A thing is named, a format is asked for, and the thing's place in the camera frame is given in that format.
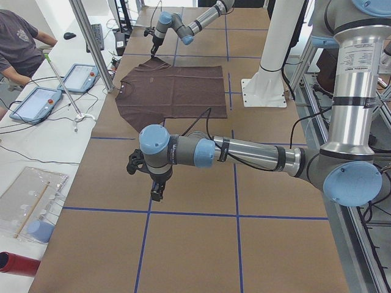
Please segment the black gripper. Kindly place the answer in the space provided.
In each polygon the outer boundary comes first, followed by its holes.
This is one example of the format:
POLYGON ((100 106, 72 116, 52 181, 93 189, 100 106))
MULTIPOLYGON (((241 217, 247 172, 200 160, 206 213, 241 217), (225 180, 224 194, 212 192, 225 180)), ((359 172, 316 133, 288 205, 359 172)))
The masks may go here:
POLYGON ((150 50, 150 56, 151 58, 154 58, 156 56, 156 53, 159 49, 159 46, 161 46, 161 38, 158 38, 157 36, 153 37, 153 47, 150 50))
POLYGON ((170 166, 163 173, 157 174, 150 172, 150 177, 153 180, 152 189, 151 189, 151 199, 162 201, 164 196, 164 189, 166 182, 171 178, 173 174, 172 166, 170 166))

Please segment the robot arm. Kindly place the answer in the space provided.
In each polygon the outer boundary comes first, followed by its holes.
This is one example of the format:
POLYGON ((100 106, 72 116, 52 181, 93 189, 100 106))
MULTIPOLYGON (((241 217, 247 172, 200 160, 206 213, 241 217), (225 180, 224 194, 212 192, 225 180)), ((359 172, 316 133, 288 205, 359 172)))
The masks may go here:
POLYGON ((286 172, 342 206, 361 206, 380 193, 382 176, 368 139, 382 46, 390 35, 390 2, 317 1, 311 22, 309 42, 338 49, 327 142, 319 150, 286 149, 201 132, 172 135, 150 125, 140 132, 140 147, 129 157, 127 171, 150 175, 152 200, 162 199, 174 165, 205 168, 214 161, 286 172))
POLYGON ((216 1, 215 5, 202 13, 194 21, 186 25, 179 13, 161 12, 155 27, 148 27, 144 31, 144 36, 152 36, 153 46, 150 51, 154 58, 159 47, 163 45, 167 31, 173 29, 178 38, 189 45, 194 40, 194 36, 211 24, 222 15, 226 15, 233 8, 234 1, 216 1))

